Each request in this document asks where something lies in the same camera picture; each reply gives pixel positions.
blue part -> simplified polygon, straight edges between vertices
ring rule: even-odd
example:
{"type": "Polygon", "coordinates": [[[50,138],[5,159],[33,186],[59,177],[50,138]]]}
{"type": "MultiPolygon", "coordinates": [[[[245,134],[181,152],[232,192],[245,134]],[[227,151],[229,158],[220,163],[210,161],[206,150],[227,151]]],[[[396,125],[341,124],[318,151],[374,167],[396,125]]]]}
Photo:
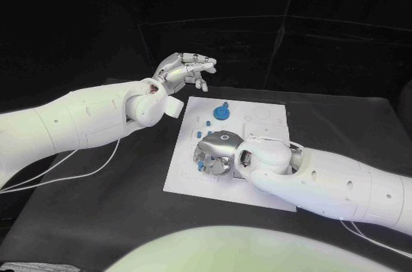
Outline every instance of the blue part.
{"type": "Polygon", "coordinates": [[[203,168],[203,161],[198,161],[198,163],[197,163],[197,170],[201,171],[201,168],[203,168]]]}
{"type": "Polygon", "coordinates": [[[227,102],[224,102],[222,107],[216,107],[213,111],[213,116],[217,120],[226,120],[229,118],[230,111],[227,109],[227,106],[227,102]]]}

table surface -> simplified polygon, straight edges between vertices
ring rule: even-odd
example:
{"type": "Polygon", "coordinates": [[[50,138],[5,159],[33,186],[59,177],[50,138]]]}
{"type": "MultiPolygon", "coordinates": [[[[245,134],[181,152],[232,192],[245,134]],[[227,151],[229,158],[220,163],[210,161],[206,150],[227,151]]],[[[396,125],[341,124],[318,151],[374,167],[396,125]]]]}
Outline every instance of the table surface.
{"type": "MultiPolygon", "coordinates": [[[[386,99],[230,87],[210,87],[203,93],[191,85],[174,94],[184,103],[188,96],[283,104],[291,141],[412,176],[412,141],[386,99]]],[[[1,243],[0,261],[101,271],[131,249],[175,231],[234,225],[305,236],[410,271],[410,260],[354,236],[337,220],[299,209],[294,213],[162,192],[181,119],[183,114],[178,119],[164,116],[154,127],[125,137],[96,174],[36,189],[1,243]]],[[[77,151],[43,180],[92,172],[113,146],[77,151]]],[[[371,224],[358,226],[370,238],[412,252],[412,237],[371,224]]]]}

hole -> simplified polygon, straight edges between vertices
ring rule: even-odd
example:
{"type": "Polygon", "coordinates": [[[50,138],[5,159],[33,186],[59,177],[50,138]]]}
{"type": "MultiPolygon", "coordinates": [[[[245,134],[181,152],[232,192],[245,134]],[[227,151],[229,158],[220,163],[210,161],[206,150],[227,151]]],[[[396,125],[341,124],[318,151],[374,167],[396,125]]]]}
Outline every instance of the hole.
{"type": "Polygon", "coordinates": [[[345,186],[347,186],[347,189],[348,189],[348,190],[353,189],[353,183],[351,183],[351,181],[347,182],[345,186]]]}

black fabric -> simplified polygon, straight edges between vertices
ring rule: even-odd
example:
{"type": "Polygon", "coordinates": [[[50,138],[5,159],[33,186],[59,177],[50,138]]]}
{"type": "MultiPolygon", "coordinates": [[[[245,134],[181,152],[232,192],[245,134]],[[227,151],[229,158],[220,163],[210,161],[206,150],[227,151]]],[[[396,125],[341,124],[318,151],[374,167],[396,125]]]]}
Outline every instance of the black fabric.
{"type": "MultiPolygon", "coordinates": [[[[187,103],[190,95],[285,104],[292,141],[412,175],[412,141],[386,99],[229,87],[211,87],[203,93],[193,86],[174,97],[187,103]]],[[[187,228],[229,224],[307,236],[410,271],[410,260],[354,236],[337,220],[304,210],[292,213],[162,192],[181,119],[183,112],[178,119],[164,116],[152,128],[125,137],[95,175],[36,189],[1,244],[0,261],[70,264],[98,271],[152,239],[187,228]]],[[[76,152],[44,180],[99,168],[113,146],[76,152]]],[[[412,238],[404,234],[371,224],[360,228],[410,252],[412,238]]]]}

cable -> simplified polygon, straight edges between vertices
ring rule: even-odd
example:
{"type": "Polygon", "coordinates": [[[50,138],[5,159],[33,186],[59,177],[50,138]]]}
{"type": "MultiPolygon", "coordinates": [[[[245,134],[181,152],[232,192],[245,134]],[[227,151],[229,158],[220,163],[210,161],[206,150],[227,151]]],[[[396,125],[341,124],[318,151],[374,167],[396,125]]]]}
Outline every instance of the cable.
{"type": "Polygon", "coordinates": [[[364,236],[364,234],[361,233],[361,231],[358,230],[357,226],[354,225],[353,221],[351,221],[351,224],[353,224],[353,226],[354,226],[354,228],[355,228],[355,230],[357,230],[358,233],[354,232],[354,231],[345,226],[345,224],[344,224],[343,221],[341,221],[341,224],[343,224],[343,226],[345,227],[345,229],[347,229],[353,234],[355,234],[358,237],[361,237],[363,239],[366,239],[368,242],[371,242],[371,243],[376,244],[377,246],[380,246],[380,247],[383,247],[383,248],[386,248],[386,249],[389,249],[389,250],[397,252],[397,253],[402,254],[403,256],[412,258],[412,254],[410,254],[410,253],[407,253],[407,252],[404,252],[404,251],[402,251],[402,250],[399,250],[399,249],[396,249],[396,248],[392,248],[390,246],[381,244],[381,243],[377,242],[376,240],[367,238],[367,237],[364,236]]]}
{"type": "Polygon", "coordinates": [[[249,138],[260,138],[260,139],[268,139],[268,140],[273,140],[273,141],[282,141],[282,142],[289,143],[291,145],[294,145],[298,149],[304,149],[304,148],[305,148],[301,144],[298,144],[298,143],[295,143],[295,142],[292,142],[292,141],[286,141],[286,140],[283,140],[283,139],[281,139],[281,138],[276,138],[276,137],[269,137],[269,136],[249,136],[249,138]]]}
{"type": "Polygon", "coordinates": [[[18,184],[16,184],[16,185],[13,185],[13,186],[10,186],[10,187],[4,187],[4,188],[0,190],[0,193],[1,193],[3,191],[5,191],[5,190],[11,189],[13,187],[20,186],[20,185],[23,185],[23,184],[31,182],[36,178],[40,178],[53,168],[56,168],[56,166],[57,166],[76,152],[77,152],[77,150],[75,150],[75,151],[53,165],[53,167],[50,167],[50,168],[47,169],[47,171],[44,171],[40,175],[34,176],[30,180],[23,181],[21,183],[18,183],[18,184]]]}
{"type": "Polygon", "coordinates": [[[53,183],[53,182],[63,181],[63,180],[70,180],[70,179],[76,179],[76,178],[82,178],[82,177],[86,177],[86,176],[89,176],[89,175],[92,175],[92,174],[95,174],[95,173],[106,166],[109,160],[112,159],[113,154],[115,154],[115,151],[116,151],[116,149],[118,149],[118,143],[115,144],[113,152],[111,153],[109,159],[105,161],[105,164],[99,167],[99,169],[96,169],[93,172],[90,172],[90,173],[88,173],[88,174],[85,174],[85,175],[79,175],[79,176],[73,176],[73,177],[66,177],[66,178],[62,178],[62,179],[50,180],[50,181],[46,181],[44,183],[40,183],[40,184],[36,184],[36,185],[31,185],[31,186],[27,186],[27,187],[21,187],[21,188],[18,188],[18,189],[4,190],[4,191],[1,190],[1,191],[0,191],[0,194],[17,192],[17,191],[20,191],[20,190],[27,190],[27,189],[31,189],[33,187],[43,186],[43,185],[50,184],[50,183],[53,183]]]}

